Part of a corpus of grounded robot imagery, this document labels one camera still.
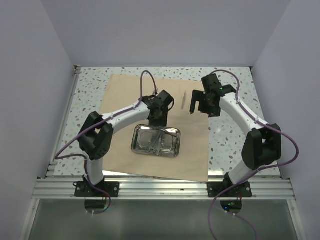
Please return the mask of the beige cloth wrap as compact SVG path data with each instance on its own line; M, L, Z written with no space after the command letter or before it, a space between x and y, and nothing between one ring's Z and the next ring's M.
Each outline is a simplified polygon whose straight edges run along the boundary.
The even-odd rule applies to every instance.
M140 96L150 96L165 90L173 96L175 104L168 113L167 126L181 132L179 155L174 158L136 154L131 150L136 124L117 132L111 141L110 150L103 158L106 171L159 177L176 180L206 182L209 160L209 119L196 111L190 114L193 90L203 90L200 81L161 79L149 76L141 79L133 75L112 74L100 107L101 114L118 111L136 102ZM186 101L181 110L184 92Z

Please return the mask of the steel instrument tray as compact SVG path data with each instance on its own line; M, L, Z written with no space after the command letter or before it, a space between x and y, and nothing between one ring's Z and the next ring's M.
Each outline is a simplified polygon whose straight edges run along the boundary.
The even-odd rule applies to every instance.
M137 125L131 150L135 154L175 158L180 153L181 131L177 128Z

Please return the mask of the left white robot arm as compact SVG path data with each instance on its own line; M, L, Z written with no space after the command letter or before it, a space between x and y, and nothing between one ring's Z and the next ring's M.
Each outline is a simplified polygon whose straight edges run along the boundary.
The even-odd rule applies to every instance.
M111 113L99 114L94 111L89 114L77 139L85 155L87 192L95 197L103 193L103 157L110 150L113 135L144 120L151 126L165 127L168 112L174 104L174 98L163 90L157 95L141 96L133 104Z

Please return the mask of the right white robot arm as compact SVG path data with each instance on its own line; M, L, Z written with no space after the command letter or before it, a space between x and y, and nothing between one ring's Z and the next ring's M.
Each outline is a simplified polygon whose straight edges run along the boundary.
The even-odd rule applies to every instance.
M242 160L226 173L223 179L223 192L235 196L241 190L241 183L260 167L266 167L281 157L281 130L277 124L261 120L239 97L239 86L222 85L215 73L201 79L204 91L193 90L189 112L198 111L210 118L226 112L240 127L245 142L241 151Z

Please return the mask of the steel tweezers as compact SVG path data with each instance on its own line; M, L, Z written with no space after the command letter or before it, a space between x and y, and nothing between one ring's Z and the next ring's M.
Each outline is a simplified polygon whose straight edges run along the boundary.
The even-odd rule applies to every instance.
M182 102L181 102L181 110L183 110L185 108L186 98L187 98L187 91L185 90L185 92L183 94Z

